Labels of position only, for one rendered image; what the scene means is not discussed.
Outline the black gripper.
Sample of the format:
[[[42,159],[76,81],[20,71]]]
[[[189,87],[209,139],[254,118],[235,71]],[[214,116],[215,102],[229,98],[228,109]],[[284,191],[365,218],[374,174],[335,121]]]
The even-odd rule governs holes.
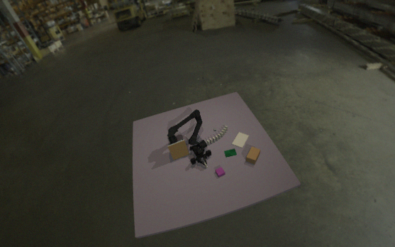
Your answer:
[[[198,151],[198,150],[199,150],[199,149],[197,149],[197,150],[194,151],[195,155],[196,155],[196,151]],[[207,159],[207,157],[209,157],[209,156],[211,156],[211,151],[210,151],[210,150],[206,151],[206,154],[204,154],[204,155],[203,155],[203,153],[202,153],[202,154],[199,154],[198,157],[197,157],[197,155],[196,155],[197,158],[191,158],[191,160],[190,160],[190,161],[191,161],[191,164],[196,163],[196,160],[197,160],[198,163],[202,163],[203,165],[205,165],[205,163],[203,162],[203,160],[202,160],[201,158],[204,158],[204,160],[205,160],[205,162],[206,162],[206,159]],[[207,162],[206,162],[206,164],[207,164]]]

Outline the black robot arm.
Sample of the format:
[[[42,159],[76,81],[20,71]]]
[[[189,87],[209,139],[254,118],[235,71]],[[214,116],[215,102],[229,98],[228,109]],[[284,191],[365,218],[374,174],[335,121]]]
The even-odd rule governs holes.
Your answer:
[[[204,148],[207,147],[207,144],[206,144],[206,142],[205,142],[204,140],[202,140],[202,141],[200,141],[200,142],[197,142],[197,141],[196,141],[196,138],[197,138],[199,129],[200,129],[201,124],[202,124],[202,120],[201,120],[201,116],[200,116],[200,111],[199,111],[199,110],[197,110],[197,109],[194,110],[194,111],[193,111],[188,117],[186,117],[183,121],[181,121],[181,122],[178,123],[177,125],[175,125],[175,126],[169,128],[169,130],[168,130],[169,133],[167,134],[167,136],[169,137],[168,140],[169,140],[170,145],[173,144],[173,143],[176,143],[176,142],[177,142],[177,137],[174,136],[174,134],[175,134],[176,132],[178,132],[178,129],[179,129],[181,126],[183,126],[185,123],[187,123],[188,121],[190,121],[190,120],[193,119],[193,118],[196,119],[197,124],[196,124],[196,127],[195,127],[195,129],[194,129],[194,132],[193,132],[191,138],[189,139],[189,144],[190,144],[190,145],[195,145],[195,144],[197,144],[197,145],[195,145],[195,146],[190,146],[189,149],[190,149],[190,150],[193,150],[193,152],[194,152],[195,150],[199,149],[198,151],[196,151],[196,155],[197,155],[197,157],[198,157],[199,154],[202,154],[202,153],[204,154],[204,151],[205,151]]]

